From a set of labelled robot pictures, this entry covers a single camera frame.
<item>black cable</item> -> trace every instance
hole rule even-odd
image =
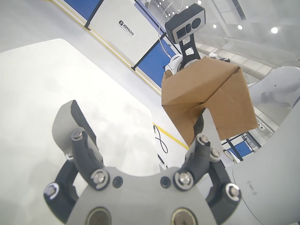
[[[155,131],[155,128],[157,129],[158,135],[159,135],[159,138],[156,137],[155,139],[158,139],[158,140],[160,141],[160,143],[161,143],[161,148],[162,148],[163,151],[167,154],[167,153],[168,153],[168,147],[167,147],[166,144],[161,140],[161,134],[159,133],[159,130],[158,130],[157,126],[156,126],[156,125],[153,125],[154,131]]]

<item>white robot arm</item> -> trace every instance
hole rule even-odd
[[[264,79],[248,87],[253,105],[294,107],[300,97],[300,69],[292,66],[274,69]]]
[[[300,69],[274,69],[250,84],[253,104],[272,103],[293,109],[261,149],[246,161],[226,168],[242,192],[242,201],[228,225],[288,225],[300,221]],[[198,188],[205,195],[210,179]]]

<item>cable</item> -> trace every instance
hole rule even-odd
[[[161,16],[161,21],[159,22],[159,27],[158,27],[158,39],[159,39],[159,43],[161,44],[161,47],[163,48],[164,52],[166,53],[166,55],[167,55],[170,59],[171,59],[172,57],[166,52],[166,50],[165,50],[165,48],[164,48],[164,46],[163,46],[163,44],[162,44],[162,42],[161,42],[160,31],[161,31],[161,22],[162,22],[162,20],[163,20],[163,18],[164,18],[164,14],[165,14],[165,12],[167,11],[167,9],[168,9],[172,4],[173,4],[173,2],[171,2],[171,3],[168,5],[168,7],[164,10],[164,12],[163,12],[163,14],[162,14],[162,16]]]
[[[183,7],[183,0],[181,0],[181,7],[180,7],[180,11],[181,11],[182,7]]]
[[[158,140],[160,141],[160,143],[161,143],[161,148],[162,148],[163,151],[167,154],[167,153],[168,153],[168,147],[167,147],[166,144],[161,140],[161,134],[159,133],[159,130],[158,130],[157,126],[156,126],[156,125],[153,125],[154,131],[155,131],[155,128],[157,129],[158,135],[159,135],[159,138],[156,137],[155,139],[158,139]]]

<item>black metal frame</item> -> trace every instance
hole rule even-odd
[[[92,14],[90,15],[89,19],[87,20],[86,24],[84,25],[84,27],[86,29],[88,29],[89,31],[91,31],[91,29],[89,29],[89,25],[91,23],[91,20],[93,19],[93,17],[95,16],[96,12],[98,11],[98,9],[100,8],[101,4],[103,3],[104,0],[100,0],[97,4],[97,6],[94,8]]]
[[[257,148],[261,148],[261,145],[259,144],[259,142],[251,135],[250,132],[245,132],[243,134],[239,134],[231,139],[226,139],[226,142],[225,143],[222,143],[222,145],[225,145],[225,144],[229,144],[229,146],[232,148],[232,150],[235,152],[235,154],[237,155],[238,159],[240,161],[243,161],[243,157],[239,154],[239,152],[236,150],[236,147],[232,144],[232,140],[238,138],[239,136],[244,140],[244,142],[251,148],[251,152],[255,153],[254,150],[252,149],[252,147],[248,144],[247,142],[247,139],[246,139],[246,136],[248,137],[248,139],[257,147]]]
[[[161,35],[160,40],[162,40],[165,36],[167,35],[166,32],[163,33],[163,35]],[[131,67],[134,71],[136,69],[137,66],[139,66],[139,64],[145,59],[145,57],[154,49],[155,46],[157,46],[159,44],[159,39],[151,46],[151,48],[144,54],[144,56],[142,56],[142,58],[133,66]]]
[[[139,7],[149,16],[149,18],[152,20],[152,22],[157,26],[157,28],[159,28],[159,25],[156,23],[156,21],[154,19],[152,19],[152,17],[148,14],[148,12],[137,2],[137,0],[134,0]],[[165,33],[164,30],[162,28],[160,28],[160,31],[162,33]],[[179,51],[179,49],[176,47],[176,45],[174,45],[174,43],[169,39],[169,37],[166,35],[166,38],[171,42],[171,44],[175,47],[175,49],[178,51],[179,54],[181,54],[181,52]]]

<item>joyson logo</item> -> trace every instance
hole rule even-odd
[[[133,31],[131,31],[130,28],[129,28],[126,24],[124,24],[124,22],[123,22],[122,20],[119,21],[119,26],[120,26],[124,31],[126,31],[130,36],[133,36],[133,35],[134,35]]]

